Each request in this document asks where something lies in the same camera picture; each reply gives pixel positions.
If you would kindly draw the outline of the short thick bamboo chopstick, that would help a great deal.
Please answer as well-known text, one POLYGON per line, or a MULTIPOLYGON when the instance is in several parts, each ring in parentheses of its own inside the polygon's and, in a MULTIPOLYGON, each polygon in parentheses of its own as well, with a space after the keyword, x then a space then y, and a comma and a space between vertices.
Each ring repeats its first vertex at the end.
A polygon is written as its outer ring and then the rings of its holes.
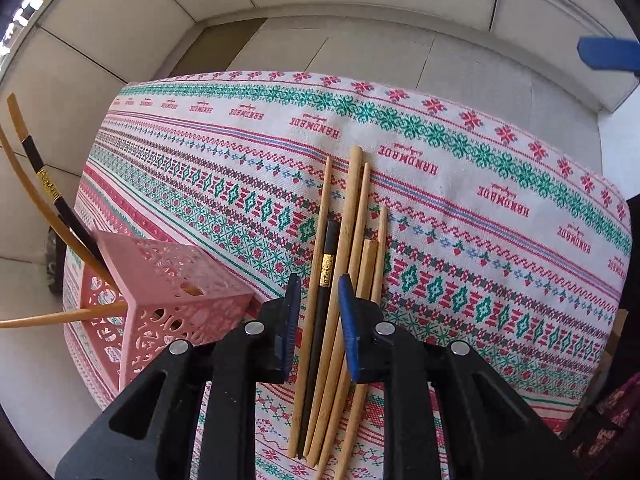
MULTIPOLYGON (((358 281, 355 285, 355 292, 358 298, 369 299, 374 281, 376 257, 378 256, 378 242, 376 240, 364 240, 361 253, 361 260, 358 272, 358 281)), ((323 441, 322 451, 317 464, 316 479, 323 479, 326 472, 326 464, 334 448, 334 440, 337 429, 345 411, 345 405, 352 381, 350 380, 346 360, 343 360, 340 379, 338 380, 334 404, 329 420, 329 427, 326 430, 326 437, 323 441)), ((357 386, 352 399, 352 406, 349 410, 349 418, 346 426, 344 439, 340 454, 338 454, 337 465, 335 466, 334 479, 343 479, 352 448, 358 434, 361 413, 366 400, 367 387, 357 386)))

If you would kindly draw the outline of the black gold-banded chopstick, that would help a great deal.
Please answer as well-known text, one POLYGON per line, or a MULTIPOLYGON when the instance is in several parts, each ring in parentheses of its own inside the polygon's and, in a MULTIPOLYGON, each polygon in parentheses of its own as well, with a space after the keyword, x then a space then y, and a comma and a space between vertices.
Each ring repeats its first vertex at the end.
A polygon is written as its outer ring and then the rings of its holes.
POLYGON ((318 376, 322 340, 324 328, 326 327, 326 315, 328 314, 329 309, 334 259, 337 253, 340 229, 341 223, 338 221, 329 220, 326 224, 326 236, 324 237, 320 278, 317 288, 316 310, 314 310, 314 330, 312 331, 312 341, 309 353, 303 415, 302 421, 300 422, 300 433, 297 443, 298 458, 303 457, 308 434, 312 399, 314 398, 314 386, 316 385, 318 376))

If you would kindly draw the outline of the long thin bamboo chopstick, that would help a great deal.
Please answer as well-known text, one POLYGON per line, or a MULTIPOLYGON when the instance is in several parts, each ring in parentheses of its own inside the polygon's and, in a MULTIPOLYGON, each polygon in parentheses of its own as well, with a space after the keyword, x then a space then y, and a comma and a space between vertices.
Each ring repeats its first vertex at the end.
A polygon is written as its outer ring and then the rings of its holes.
POLYGON ((306 396, 306 381, 308 377, 312 340, 314 339, 314 319, 316 318, 316 305, 321 272, 324 234, 326 234, 326 222, 328 222, 331 170, 332 158, 330 156, 326 156, 326 163, 324 164, 323 171, 322 193, 316 236, 314 237, 314 253, 312 254, 311 272, 307 290, 302 345, 300 346, 298 357, 292 426, 290 430, 290 436, 288 437, 288 452, 286 452, 286 456, 288 456, 288 458, 295 458, 297 456, 300 428, 302 428, 302 419, 306 396))

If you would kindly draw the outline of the thick long bamboo chopstick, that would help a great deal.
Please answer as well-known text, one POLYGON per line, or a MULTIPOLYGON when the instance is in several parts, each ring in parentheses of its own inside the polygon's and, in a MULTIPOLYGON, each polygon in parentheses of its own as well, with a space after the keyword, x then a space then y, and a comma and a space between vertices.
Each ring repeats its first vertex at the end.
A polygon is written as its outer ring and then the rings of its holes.
POLYGON ((352 233, 354 232, 359 204, 361 165, 362 148, 354 145, 349 153, 346 194, 342 211, 340 236, 338 237, 337 252, 333 265, 328 315, 326 316, 326 327, 324 328, 318 376, 316 385, 314 386, 314 398, 312 399, 308 434, 304 447, 307 462, 311 464, 314 463, 314 459, 311 457, 311 452, 314 449, 312 447, 314 445, 314 433, 326 419, 326 410, 331 408, 329 406, 329 395, 326 393, 326 390, 332 391, 329 380, 333 379, 335 375, 332 370, 332 366, 334 365, 333 347, 336 339, 338 319, 340 318, 337 283, 340 277, 348 270, 350 248, 352 248, 352 233))

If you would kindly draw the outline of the pink perforated utensil holder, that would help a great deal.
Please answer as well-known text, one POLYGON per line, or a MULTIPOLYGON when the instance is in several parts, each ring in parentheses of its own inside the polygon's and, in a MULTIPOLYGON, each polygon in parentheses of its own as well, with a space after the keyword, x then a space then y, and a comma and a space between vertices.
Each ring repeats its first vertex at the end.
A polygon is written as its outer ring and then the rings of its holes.
POLYGON ((81 322, 111 393, 117 394, 176 339, 222 338, 253 292, 202 248, 99 232, 115 284, 82 271, 79 302, 99 314, 81 322))

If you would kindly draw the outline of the bamboo chopstick lower holder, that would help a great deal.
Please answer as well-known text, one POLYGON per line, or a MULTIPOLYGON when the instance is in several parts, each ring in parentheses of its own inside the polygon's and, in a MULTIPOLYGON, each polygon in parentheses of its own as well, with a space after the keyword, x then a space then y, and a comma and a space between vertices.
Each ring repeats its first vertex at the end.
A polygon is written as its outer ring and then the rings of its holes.
POLYGON ((112 316, 123 316, 126 314, 126 312, 126 302, 117 301, 114 302, 114 304, 100 304, 99 306, 80 308, 73 311, 30 316, 29 318, 16 318, 15 320, 4 320, 0 322, 0 327, 22 328, 65 324, 94 320, 95 318, 111 318, 112 316))

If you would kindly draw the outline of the black gold chopstick in holder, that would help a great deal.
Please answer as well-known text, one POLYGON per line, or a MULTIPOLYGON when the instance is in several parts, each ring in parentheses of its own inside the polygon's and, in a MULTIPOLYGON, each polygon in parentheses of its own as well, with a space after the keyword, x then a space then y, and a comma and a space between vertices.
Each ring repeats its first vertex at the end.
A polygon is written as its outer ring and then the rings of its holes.
POLYGON ((10 93, 6 98, 6 105, 8 106, 17 139, 21 143, 39 187, 43 190, 44 196, 41 197, 53 209, 58 218, 70 229, 70 232, 105 266, 105 262, 92 233, 85 226, 85 223, 77 218, 72 207, 66 202, 64 195, 55 184, 49 170, 47 170, 47 166, 43 162, 34 140, 32 140, 32 135, 26 126, 25 119, 14 93, 10 93))

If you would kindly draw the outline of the patterned handmade tablecloth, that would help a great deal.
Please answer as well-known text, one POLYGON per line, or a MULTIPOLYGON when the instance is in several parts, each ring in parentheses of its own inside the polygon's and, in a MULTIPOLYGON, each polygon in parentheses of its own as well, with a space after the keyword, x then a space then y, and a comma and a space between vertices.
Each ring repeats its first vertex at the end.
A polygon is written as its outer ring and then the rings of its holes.
POLYGON ((371 168, 367 236, 387 230, 386 318, 466 341, 563 431, 612 332, 629 209, 518 127, 308 72, 138 82, 108 109, 75 208, 103 231, 200 246, 266 299, 309 275, 322 186, 340 214, 354 146, 371 168))

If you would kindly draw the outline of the bamboo chopstick in holder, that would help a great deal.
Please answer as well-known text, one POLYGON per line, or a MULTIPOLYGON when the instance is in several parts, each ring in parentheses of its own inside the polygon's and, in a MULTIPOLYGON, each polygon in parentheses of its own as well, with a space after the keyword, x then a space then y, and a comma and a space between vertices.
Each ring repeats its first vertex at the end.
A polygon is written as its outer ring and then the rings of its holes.
POLYGON ((20 162, 17 160, 14 151, 10 147, 9 141, 6 138, 3 130, 0 129, 0 139, 1 145, 6 153, 6 158, 8 159, 14 174, 18 177, 23 188, 28 194, 29 198, 35 204, 40 214, 47 220, 50 224, 50 227, 55 230, 56 234, 62 238, 62 241, 76 254, 79 258, 90 268, 99 275, 100 278, 104 282, 114 286, 117 288, 116 282, 114 278, 111 276, 110 271, 104 266, 103 263, 100 263, 99 260, 85 248, 85 245, 81 243, 77 237, 70 232, 70 229, 58 218, 58 216, 54 213, 53 209, 44 201, 41 197, 35 185, 32 184, 32 181, 29 180, 28 175, 22 168, 20 162))

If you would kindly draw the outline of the brown floor mat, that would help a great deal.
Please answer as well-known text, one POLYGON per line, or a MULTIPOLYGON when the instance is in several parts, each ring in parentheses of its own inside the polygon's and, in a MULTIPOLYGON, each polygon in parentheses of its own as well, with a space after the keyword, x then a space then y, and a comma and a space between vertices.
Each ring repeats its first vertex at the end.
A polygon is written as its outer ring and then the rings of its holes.
POLYGON ((254 18, 204 28, 178 59, 169 75, 226 70, 264 23, 264 18, 254 18))

